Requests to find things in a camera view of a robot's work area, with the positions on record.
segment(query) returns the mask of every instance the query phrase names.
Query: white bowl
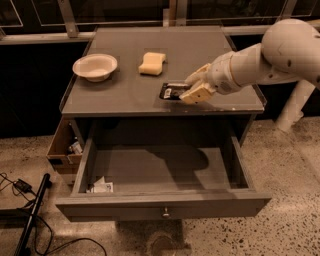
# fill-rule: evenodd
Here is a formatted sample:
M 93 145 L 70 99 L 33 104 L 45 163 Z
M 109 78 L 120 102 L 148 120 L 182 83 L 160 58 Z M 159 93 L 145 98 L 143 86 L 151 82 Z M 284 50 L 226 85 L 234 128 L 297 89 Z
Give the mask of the white bowl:
M 91 82 L 101 82 L 117 68 L 117 60 L 106 54 L 90 54 L 78 59 L 72 70 Z

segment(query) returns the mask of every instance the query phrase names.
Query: cardboard box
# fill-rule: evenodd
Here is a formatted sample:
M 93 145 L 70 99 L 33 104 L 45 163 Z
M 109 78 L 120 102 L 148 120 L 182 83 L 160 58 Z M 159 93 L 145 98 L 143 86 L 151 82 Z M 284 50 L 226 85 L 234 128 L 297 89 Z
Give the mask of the cardboard box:
M 47 158 L 53 169 L 57 171 L 68 184 L 74 182 L 82 157 L 81 154 L 68 153 L 68 148 L 73 141 L 74 133 L 69 124 L 69 120 L 62 118 L 49 147 Z

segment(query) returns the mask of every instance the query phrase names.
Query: floor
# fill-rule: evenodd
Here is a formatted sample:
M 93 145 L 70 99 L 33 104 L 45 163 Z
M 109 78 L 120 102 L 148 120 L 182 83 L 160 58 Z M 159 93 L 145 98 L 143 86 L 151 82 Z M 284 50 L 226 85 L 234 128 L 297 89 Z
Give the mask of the floor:
M 250 218 L 147 222 L 71 223 L 55 207 L 55 198 L 70 187 L 53 171 L 46 153 L 52 136 L 0 140 L 0 172 L 21 178 L 36 190 L 44 173 L 53 186 L 40 216 L 54 231 L 50 250 L 76 238 L 100 243 L 108 255 L 320 255 L 320 117 L 301 119 L 289 133 L 272 120 L 255 121 L 242 147 L 259 192 L 272 200 Z M 23 206 L 10 186 L 0 192 L 2 207 Z M 28 246 L 43 253 L 49 232 L 38 223 Z M 0 224 L 0 255 L 14 255 L 21 233 L 15 223 Z M 52 255 L 104 255 L 92 241 L 81 240 Z

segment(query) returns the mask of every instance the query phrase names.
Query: cable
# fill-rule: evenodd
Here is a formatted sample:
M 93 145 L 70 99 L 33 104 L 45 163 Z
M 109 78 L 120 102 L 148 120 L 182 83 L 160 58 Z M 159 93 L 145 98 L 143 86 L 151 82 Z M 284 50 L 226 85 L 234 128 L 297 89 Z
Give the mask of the cable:
M 54 252 L 57 252 L 59 250 L 63 250 L 65 249 L 66 247 L 74 244 L 74 243 L 77 243 L 79 241 L 83 241 L 83 240 L 87 240 L 87 241 L 91 241 L 95 244 L 97 244 L 102 250 L 103 250 L 103 253 L 105 256 L 107 256 L 107 251 L 105 250 L 105 248 L 99 244 L 97 241 L 91 239 L 91 238 L 78 238 L 78 239 L 74 239 L 74 240 L 71 240 L 65 244 L 62 244 L 56 248 L 54 248 L 53 250 L 49 251 L 50 249 L 50 246 L 51 246 L 51 243 L 52 243 L 52 240 L 53 240 L 53 231 L 51 229 L 51 227 L 49 226 L 49 224 L 43 219 L 41 218 L 40 216 L 37 216 L 37 219 L 41 220 L 41 222 L 49 229 L 50 231 L 50 240 L 49 240 L 49 243 L 48 243 L 48 246 L 45 250 L 44 253 L 40 253 L 38 250 L 37 250 L 37 236 L 38 236 L 38 232 L 37 232 L 37 225 L 35 225 L 35 229 L 36 229 L 36 232 L 35 232 L 35 239 L 34 239 L 34 249 L 35 249 L 35 252 L 38 254 L 38 255 L 41 255 L 41 256 L 45 256 L 45 255 L 49 255 L 51 253 L 54 253 Z
M 5 173 L 5 172 L 3 172 L 3 173 L 0 173 L 0 176 L 3 178 L 2 179 L 2 181 L 0 182 L 0 186 L 2 185 L 2 183 L 6 180 L 6 181 L 8 181 L 9 183 L 7 184 L 7 185 L 5 185 L 3 188 L 1 188 L 0 189 L 0 192 L 2 191 L 2 190 L 4 190 L 6 187 L 8 187 L 9 185 L 12 185 L 12 193 L 15 195 L 15 196 L 23 196 L 24 197 L 24 199 L 26 199 L 27 201 L 28 201 L 28 203 L 24 206 L 24 207 L 22 207 L 22 208 L 25 208 L 26 206 L 32 206 L 32 203 L 34 202 L 34 199 L 29 199 L 29 198 L 27 198 L 23 193 L 23 191 L 21 191 L 18 187 L 16 187 L 16 186 L 14 186 L 14 184 L 15 184 L 15 181 L 12 181 L 12 180 L 10 180 L 9 178 L 8 178 L 8 175 Z M 37 196 L 32 190 L 31 190 L 31 188 L 30 188 L 30 190 L 28 190 L 28 192 L 29 193 L 31 193 L 31 194 L 33 194 L 35 197 Z
M 31 213 L 28 211 L 27 207 L 32 207 L 36 198 L 32 199 L 32 200 L 29 200 L 23 193 L 23 191 L 21 191 L 20 189 L 18 189 L 18 187 L 15 187 L 14 186 L 14 181 L 11 181 L 10 179 L 7 178 L 7 174 L 6 173 L 0 173 L 0 176 L 3 178 L 3 180 L 0 182 L 0 186 L 2 185 L 2 183 L 4 182 L 4 180 L 8 181 L 9 183 L 3 187 L 0 191 L 2 191 L 3 189 L 5 189 L 7 186 L 9 186 L 10 184 L 12 185 L 12 193 L 15 195 L 15 196 L 19 196 L 19 195 L 22 195 L 28 202 L 25 206 L 21 207 L 21 208 L 18 208 L 19 210 L 27 213 L 28 215 L 31 215 Z M 37 197 L 37 195 L 31 190 L 29 189 L 28 192 L 32 193 L 35 197 Z M 45 255 L 49 255 L 51 253 L 54 253 L 54 252 L 57 252 L 59 250 L 62 250 L 62 249 L 65 249 L 66 247 L 74 244 L 74 243 L 77 243 L 79 241 L 83 241 L 83 240 L 87 240 L 87 241 L 91 241 L 95 244 L 97 244 L 102 250 L 103 250 L 103 253 L 105 256 L 107 256 L 107 251 L 105 250 L 105 248 L 99 244 L 97 241 L 91 239 L 91 238 L 78 238 L 78 239 L 74 239 L 74 240 L 71 240 L 65 244 L 62 244 L 54 249 L 52 249 L 51 251 L 49 251 L 50 247 L 51 247 L 51 243 L 52 243 L 52 240 L 53 240 L 53 237 L 54 237 L 54 234 L 53 234 L 53 230 L 52 228 L 49 226 L 49 224 L 43 219 L 41 218 L 40 216 L 36 216 L 36 219 L 37 220 L 40 220 L 50 231 L 50 239 L 49 239 L 49 242 L 48 242 L 48 245 L 47 245 L 47 248 L 45 250 L 44 253 L 41 253 L 37 250 L 37 237 L 38 237 L 38 231 L 37 231 L 37 222 L 35 221 L 34 225 L 35 225 L 35 239 L 34 239 L 34 250 L 35 252 L 38 254 L 38 255 L 41 255 L 41 256 L 45 256 Z
M 7 177 L 8 175 L 3 172 L 3 173 L 0 173 L 0 176 L 3 178 L 3 180 L 0 182 L 0 187 L 2 185 L 2 183 L 6 180 L 8 181 L 9 183 L 7 185 L 5 185 L 2 189 L 0 189 L 0 191 L 4 190 L 6 187 L 8 187 L 10 184 L 13 184 L 13 181 L 9 180 Z

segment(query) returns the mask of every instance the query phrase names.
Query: white pipe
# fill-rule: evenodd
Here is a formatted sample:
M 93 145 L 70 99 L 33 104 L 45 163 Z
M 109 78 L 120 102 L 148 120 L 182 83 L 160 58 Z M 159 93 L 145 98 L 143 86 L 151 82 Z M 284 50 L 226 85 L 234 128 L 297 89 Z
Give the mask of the white pipe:
M 301 110 L 314 89 L 315 86 L 306 80 L 300 80 L 297 83 L 286 105 L 282 109 L 281 114 L 276 120 L 276 126 L 280 130 L 288 132 L 291 126 L 303 117 L 303 112 Z

